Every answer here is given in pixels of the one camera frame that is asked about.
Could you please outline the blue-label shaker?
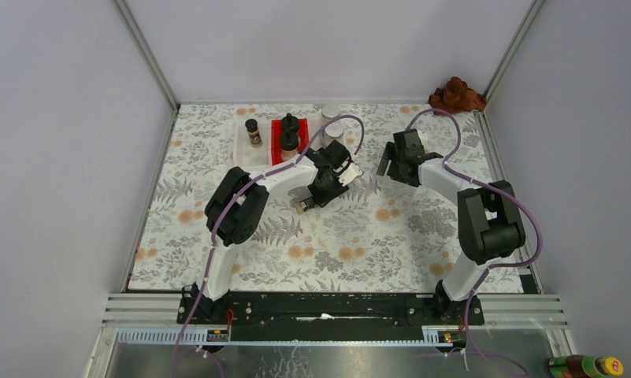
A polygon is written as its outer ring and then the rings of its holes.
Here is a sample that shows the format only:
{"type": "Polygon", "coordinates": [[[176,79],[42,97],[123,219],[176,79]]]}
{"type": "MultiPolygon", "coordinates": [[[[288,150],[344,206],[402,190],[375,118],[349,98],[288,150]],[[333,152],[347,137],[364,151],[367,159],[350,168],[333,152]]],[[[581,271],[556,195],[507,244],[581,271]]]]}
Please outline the blue-label shaker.
{"type": "Polygon", "coordinates": [[[321,133],[321,144],[323,147],[329,146],[333,141],[343,144],[344,127],[339,123],[332,123],[321,133]]]}
{"type": "Polygon", "coordinates": [[[321,108],[321,124],[330,124],[341,116],[340,107],[337,104],[325,104],[321,108]]]}

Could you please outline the black-cap jar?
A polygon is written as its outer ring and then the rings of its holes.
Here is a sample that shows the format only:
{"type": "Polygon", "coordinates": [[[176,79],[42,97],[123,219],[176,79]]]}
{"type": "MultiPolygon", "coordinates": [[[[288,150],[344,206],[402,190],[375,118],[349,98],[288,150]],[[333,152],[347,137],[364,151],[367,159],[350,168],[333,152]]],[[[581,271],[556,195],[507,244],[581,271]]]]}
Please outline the black-cap jar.
{"type": "Polygon", "coordinates": [[[280,134],[279,156],[282,161],[288,161],[298,154],[299,136],[292,133],[280,134]]]}
{"type": "Polygon", "coordinates": [[[300,129],[299,118],[295,117],[291,113],[287,113],[280,120],[280,130],[283,134],[292,133],[298,135],[300,129]]]}

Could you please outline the small dark spice bottle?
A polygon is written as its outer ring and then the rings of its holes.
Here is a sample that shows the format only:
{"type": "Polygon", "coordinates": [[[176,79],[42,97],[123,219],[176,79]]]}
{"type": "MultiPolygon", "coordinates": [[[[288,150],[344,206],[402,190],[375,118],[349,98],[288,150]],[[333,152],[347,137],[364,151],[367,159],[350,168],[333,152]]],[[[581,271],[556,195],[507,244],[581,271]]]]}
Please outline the small dark spice bottle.
{"type": "Polygon", "coordinates": [[[309,209],[313,209],[317,203],[312,198],[306,198],[295,203],[295,209],[298,214],[305,213],[309,209]]]}
{"type": "Polygon", "coordinates": [[[262,145],[262,138],[260,135],[258,122],[255,119],[248,119],[245,121],[244,126],[252,147],[260,147],[262,145]]]}

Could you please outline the small dark spice bottle front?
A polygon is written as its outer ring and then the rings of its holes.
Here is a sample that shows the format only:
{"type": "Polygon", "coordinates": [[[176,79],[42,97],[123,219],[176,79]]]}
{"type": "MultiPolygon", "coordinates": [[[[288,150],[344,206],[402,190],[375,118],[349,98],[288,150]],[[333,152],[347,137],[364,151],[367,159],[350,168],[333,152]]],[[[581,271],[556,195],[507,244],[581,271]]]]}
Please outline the small dark spice bottle front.
{"type": "Polygon", "coordinates": [[[298,214],[305,213],[309,209],[313,209],[317,203],[312,198],[306,198],[295,203],[295,209],[298,214]]]}

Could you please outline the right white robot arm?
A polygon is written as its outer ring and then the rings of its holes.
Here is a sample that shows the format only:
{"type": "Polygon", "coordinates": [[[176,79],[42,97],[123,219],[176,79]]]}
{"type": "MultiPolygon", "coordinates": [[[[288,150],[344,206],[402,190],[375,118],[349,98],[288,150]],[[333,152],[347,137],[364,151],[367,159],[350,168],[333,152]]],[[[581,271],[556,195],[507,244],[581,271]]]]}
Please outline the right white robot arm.
{"type": "Polygon", "coordinates": [[[439,284],[444,296],[432,304],[440,323],[453,324],[464,314],[462,300],[484,271],[525,244],[519,208],[501,195],[512,195],[513,187],[507,181],[475,183],[455,172],[440,154],[425,152],[416,130],[396,132],[393,139],[386,143],[377,174],[412,187],[425,186],[457,206],[462,254],[439,284]]]}

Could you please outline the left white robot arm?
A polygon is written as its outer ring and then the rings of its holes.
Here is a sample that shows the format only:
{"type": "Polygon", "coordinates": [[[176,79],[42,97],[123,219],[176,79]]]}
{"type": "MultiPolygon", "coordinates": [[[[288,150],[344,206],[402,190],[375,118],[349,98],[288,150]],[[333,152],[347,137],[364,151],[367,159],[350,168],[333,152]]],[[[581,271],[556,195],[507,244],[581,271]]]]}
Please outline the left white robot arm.
{"type": "Polygon", "coordinates": [[[337,141],[319,150],[307,148],[260,172],[231,168],[204,210],[212,247],[195,313],[208,324],[217,323],[225,315],[226,305],[221,298],[229,291],[237,249],[257,231],[270,195],[304,187],[308,196],[297,202],[297,209],[304,212],[324,208],[362,175],[348,149],[337,141]]]}

